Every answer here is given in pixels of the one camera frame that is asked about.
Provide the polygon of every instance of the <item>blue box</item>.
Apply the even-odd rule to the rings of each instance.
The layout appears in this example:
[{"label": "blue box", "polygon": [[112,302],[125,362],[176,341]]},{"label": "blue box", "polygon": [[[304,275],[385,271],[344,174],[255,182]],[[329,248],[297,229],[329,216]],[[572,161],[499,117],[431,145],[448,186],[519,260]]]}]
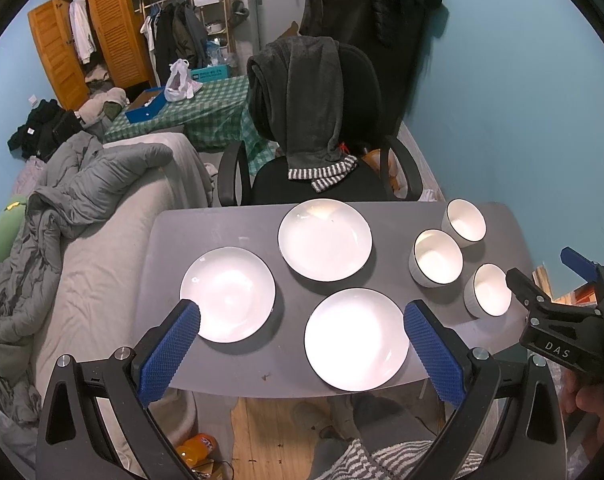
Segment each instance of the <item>blue box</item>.
[{"label": "blue box", "polygon": [[141,123],[154,118],[166,104],[164,87],[145,90],[137,96],[126,111],[126,118],[130,123]]},{"label": "blue box", "polygon": [[195,68],[191,70],[191,75],[195,81],[206,83],[208,81],[217,81],[226,79],[229,76],[228,65],[207,66],[206,68]]}]

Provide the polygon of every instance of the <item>white bowl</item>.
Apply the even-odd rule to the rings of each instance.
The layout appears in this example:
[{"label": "white bowl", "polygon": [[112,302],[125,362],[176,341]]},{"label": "white bowl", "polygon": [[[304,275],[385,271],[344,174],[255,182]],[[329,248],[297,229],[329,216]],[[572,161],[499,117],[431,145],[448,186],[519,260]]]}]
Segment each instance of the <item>white bowl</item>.
[{"label": "white bowl", "polygon": [[460,247],[445,232],[428,229],[415,239],[409,271],[420,285],[433,287],[452,283],[462,272],[462,265]]},{"label": "white bowl", "polygon": [[257,332],[273,310],[275,281],[267,265],[239,247],[223,247],[197,259],[182,280],[179,297],[197,303],[199,335],[232,343]]},{"label": "white bowl", "polygon": [[447,205],[442,231],[451,235],[460,247],[467,247],[484,238],[486,222],[476,206],[457,198]]},{"label": "white bowl", "polygon": [[511,305],[511,290],[506,274],[498,266],[483,264],[464,287],[464,306],[475,317],[496,317]]},{"label": "white bowl", "polygon": [[338,200],[317,198],[296,205],[277,234],[286,263],[317,282],[343,280],[371,254],[371,229],[363,216]]},{"label": "white bowl", "polygon": [[386,383],[409,351],[402,311],[368,288],[348,288],[320,303],[304,333],[313,370],[340,390],[360,392]]}]

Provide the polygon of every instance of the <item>gray pants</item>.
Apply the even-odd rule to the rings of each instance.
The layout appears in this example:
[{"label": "gray pants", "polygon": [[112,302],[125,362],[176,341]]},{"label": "gray pants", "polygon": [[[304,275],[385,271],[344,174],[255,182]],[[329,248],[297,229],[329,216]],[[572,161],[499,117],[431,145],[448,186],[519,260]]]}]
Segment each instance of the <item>gray pants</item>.
[{"label": "gray pants", "polygon": [[[353,397],[353,420],[362,444],[370,453],[412,440],[434,440],[435,435],[397,402],[372,394]],[[321,438],[315,446],[309,480],[328,471],[351,442]]]}]

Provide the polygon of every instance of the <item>green checkered tablecloth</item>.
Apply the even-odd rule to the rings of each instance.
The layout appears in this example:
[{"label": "green checkered tablecloth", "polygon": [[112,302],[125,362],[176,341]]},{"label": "green checkered tablecloth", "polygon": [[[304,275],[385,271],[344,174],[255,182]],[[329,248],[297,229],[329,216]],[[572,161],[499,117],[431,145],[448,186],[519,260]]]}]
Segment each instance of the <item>green checkered tablecloth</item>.
[{"label": "green checkered tablecloth", "polygon": [[246,102],[248,91],[248,77],[231,77],[204,83],[192,99],[166,103],[149,121],[131,124],[122,112],[104,134],[104,143],[184,124],[185,135],[200,152],[223,152],[229,142],[243,140],[249,171],[256,174],[275,157],[275,145],[257,133]]}]

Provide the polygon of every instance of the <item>wardrobe door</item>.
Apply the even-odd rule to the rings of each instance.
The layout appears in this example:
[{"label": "wardrobe door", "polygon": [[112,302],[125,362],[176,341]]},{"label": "wardrobe door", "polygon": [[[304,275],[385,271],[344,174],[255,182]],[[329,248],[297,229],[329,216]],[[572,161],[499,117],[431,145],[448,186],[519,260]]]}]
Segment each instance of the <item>wardrobe door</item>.
[{"label": "wardrobe door", "polygon": [[88,0],[88,13],[115,86],[127,88],[148,81],[142,35],[133,25],[133,2]]},{"label": "wardrobe door", "polygon": [[67,25],[68,6],[61,0],[50,0],[28,13],[28,23],[59,104],[66,110],[77,110],[88,99],[88,87]]}]

